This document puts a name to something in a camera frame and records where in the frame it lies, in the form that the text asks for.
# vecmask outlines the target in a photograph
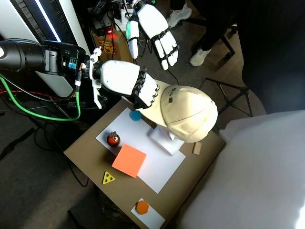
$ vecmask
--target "beige baseball cap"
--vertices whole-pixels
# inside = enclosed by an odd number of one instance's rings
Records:
[[[155,101],[151,107],[140,112],[156,124],[167,127],[185,142],[205,138],[218,116],[214,101],[197,88],[156,82],[160,89]]]

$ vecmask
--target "small white paper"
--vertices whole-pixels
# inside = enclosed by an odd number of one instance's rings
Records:
[[[156,212],[155,209],[153,209],[150,205],[148,208],[148,212],[144,215],[140,215],[137,210],[135,209],[135,206],[131,210],[131,212],[139,219],[142,223],[144,223],[149,229],[159,229],[162,224],[165,222],[165,219]]]
[[[139,171],[138,177],[153,191],[159,193],[166,182],[185,159],[180,151],[174,156],[169,155],[157,146],[149,137],[153,129],[142,119],[135,122],[130,117],[131,110],[126,108],[112,123],[109,124],[96,139],[115,155],[118,155],[121,146],[128,144],[146,154],[146,158]],[[120,136],[118,147],[107,144],[107,136],[112,132]]]

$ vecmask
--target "orange square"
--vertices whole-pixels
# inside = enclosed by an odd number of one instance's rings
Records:
[[[145,153],[124,144],[114,160],[112,167],[136,178],[145,157]]]

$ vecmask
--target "gray floor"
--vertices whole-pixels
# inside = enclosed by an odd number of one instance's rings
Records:
[[[159,9],[166,16],[169,14],[169,1],[158,1]],[[205,28],[189,23],[182,23],[173,30],[174,37],[180,45],[178,63],[171,72],[181,85],[199,88],[216,102],[218,107],[224,105],[219,88],[203,80],[205,77],[243,86],[241,73],[243,58],[238,34],[230,38],[236,54],[228,61],[223,57],[228,52],[220,41],[207,56],[203,66],[192,67],[188,60],[191,45],[204,34]],[[175,80],[161,69],[154,54],[146,50],[144,56],[137,60],[141,67],[158,80],[175,84]],[[238,91],[226,88],[232,98]],[[257,97],[250,92],[254,115],[264,114],[264,109]],[[246,109],[244,98],[236,103]],[[0,109],[6,107],[0,103]],[[245,114],[229,108],[219,116],[217,125],[224,128],[234,119],[244,118]],[[0,117],[0,152],[12,140],[35,127],[26,117],[13,112]],[[62,155],[46,152],[36,147],[30,137],[18,144],[12,153],[0,161],[0,228],[2,229],[63,229],[75,228],[68,218],[67,210],[75,209],[75,214],[82,219],[87,229],[113,228],[113,225],[102,216],[96,202],[92,183],[82,188],[73,178]]]

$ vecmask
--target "white shoe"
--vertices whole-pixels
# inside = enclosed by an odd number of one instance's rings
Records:
[[[208,51],[203,51],[202,49],[199,49],[191,58],[190,58],[190,64],[194,67],[198,67],[204,63],[204,60],[206,56],[210,53],[212,49]]]
[[[175,27],[179,21],[188,19],[192,14],[192,9],[188,8],[186,4],[183,6],[183,10],[179,13],[173,10],[171,15],[166,19],[168,27]]]

